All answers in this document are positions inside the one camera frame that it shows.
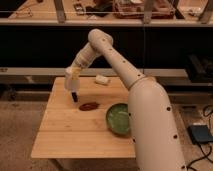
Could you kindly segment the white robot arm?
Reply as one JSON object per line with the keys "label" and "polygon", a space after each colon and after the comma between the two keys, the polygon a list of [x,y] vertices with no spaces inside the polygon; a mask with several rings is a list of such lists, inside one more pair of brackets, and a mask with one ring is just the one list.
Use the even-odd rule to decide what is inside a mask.
{"label": "white robot arm", "polygon": [[187,171],[172,106],[165,89],[113,48],[107,33],[93,29],[73,65],[89,66],[104,56],[128,94],[128,113],[139,171]]}

